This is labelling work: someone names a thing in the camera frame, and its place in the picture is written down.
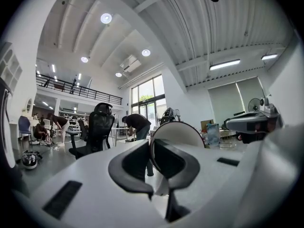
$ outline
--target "chair headrest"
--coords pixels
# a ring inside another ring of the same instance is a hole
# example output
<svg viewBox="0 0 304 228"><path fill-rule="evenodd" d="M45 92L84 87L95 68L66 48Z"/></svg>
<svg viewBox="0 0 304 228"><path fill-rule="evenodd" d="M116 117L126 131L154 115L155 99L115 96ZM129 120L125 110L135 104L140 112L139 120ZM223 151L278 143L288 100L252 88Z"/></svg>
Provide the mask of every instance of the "chair headrest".
<svg viewBox="0 0 304 228"><path fill-rule="evenodd" d="M94 112L102 112L108 115L112 114L112 105L108 104L108 103L99 103L95 109Z"/></svg>

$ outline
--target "black mesh chair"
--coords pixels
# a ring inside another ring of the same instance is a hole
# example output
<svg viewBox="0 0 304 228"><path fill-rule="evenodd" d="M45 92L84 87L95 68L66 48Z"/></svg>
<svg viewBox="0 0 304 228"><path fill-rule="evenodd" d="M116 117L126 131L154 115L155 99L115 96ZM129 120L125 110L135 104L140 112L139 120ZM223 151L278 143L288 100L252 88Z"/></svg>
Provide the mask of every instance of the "black mesh chair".
<svg viewBox="0 0 304 228"><path fill-rule="evenodd" d="M79 120L78 122L79 122L80 130L81 130L80 139L82 139L84 141L87 141L87 137L88 137L89 131L86 128L86 126L84 124L84 121Z"/></svg>
<svg viewBox="0 0 304 228"><path fill-rule="evenodd" d="M94 152L103 151L110 148L108 137L115 117L111 115L111 111L100 112L100 109L103 109L99 108L100 104L98 104L95 107L95 110L90 114L89 133L86 141L86 146L76 148L74 137L77 135L77 133L74 133L73 131L66 132L71 135L72 141L72 148L69 149L69 152L73 154L76 159Z"/></svg>

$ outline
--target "floor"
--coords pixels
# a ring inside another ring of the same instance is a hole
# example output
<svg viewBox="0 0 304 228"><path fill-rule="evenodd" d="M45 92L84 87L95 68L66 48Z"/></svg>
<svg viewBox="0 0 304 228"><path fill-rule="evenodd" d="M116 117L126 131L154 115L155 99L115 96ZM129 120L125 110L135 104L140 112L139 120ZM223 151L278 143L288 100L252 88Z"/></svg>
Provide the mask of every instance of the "floor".
<svg viewBox="0 0 304 228"><path fill-rule="evenodd" d="M54 142L59 142L60 139L57 137L53 139ZM19 165L22 174L23 180L25 181L28 192L31 194L37 187L42 183L47 181L49 178L54 176L56 173L69 166L76 161L75 157L71 155L68 151L69 148L72 148L72 144L69 142L70 138L66 138L65 148L60 148L58 150L51 149L46 146L34 145L33 150L39 151L43 157L43 160L39 162L38 167L33 170L26 170L23 168L22 164ZM109 138L109 143L111 147L113 146L112 140ZM29 144L27 141L24 141L24 149L28 149ZM117 145L124 144L124 140L118 141ZM76 147L84 146L85 142L76 138ZM247 144L243 144L241 141L238 141L236 138L231 140L224 140L221 142L221 149L223 151L240 151L245 152ZM15 159L18 159L18 154L15 153ZM153 187L156 187L157 178L156 175L148 177L146 175L145 179L148 184ZM152 203L158 210L158 212L164 217L167 209L168 196L157 196L152 197Z"/></svg>

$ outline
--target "blue chair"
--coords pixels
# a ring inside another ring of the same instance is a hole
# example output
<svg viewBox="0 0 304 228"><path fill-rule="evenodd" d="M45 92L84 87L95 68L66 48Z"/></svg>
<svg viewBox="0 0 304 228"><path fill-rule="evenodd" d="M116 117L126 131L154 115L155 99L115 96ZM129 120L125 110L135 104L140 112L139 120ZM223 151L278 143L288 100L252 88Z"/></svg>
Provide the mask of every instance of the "blue chair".
<svg viewBox="0 0 304 228"><path fill-rule="evenodd" d="M22 144L22 150L24 151L23 147L23 141L22 141L22 134L28 134L29 135L29 145L32 146L32 151L33 151L33 145L32 145L32 132L30 131L30 122L27 117L21 116L18 121L18 126L19 126L19 133L21 134L21 144Z"/></svg>

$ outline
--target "black shorts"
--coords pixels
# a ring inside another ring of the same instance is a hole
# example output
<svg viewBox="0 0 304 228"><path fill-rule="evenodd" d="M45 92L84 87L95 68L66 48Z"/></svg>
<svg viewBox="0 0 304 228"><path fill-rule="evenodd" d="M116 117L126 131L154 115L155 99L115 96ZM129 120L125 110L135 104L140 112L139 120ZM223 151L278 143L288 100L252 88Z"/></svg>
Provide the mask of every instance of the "black shorts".
<svg viewBox="0 0 304 228"><path fill-rule="evenodd" d="M45 134L40 134L40 133L34 133L34 137L37 138L37 139L42 139L42 140L46 139L46 135Z"/></svg>

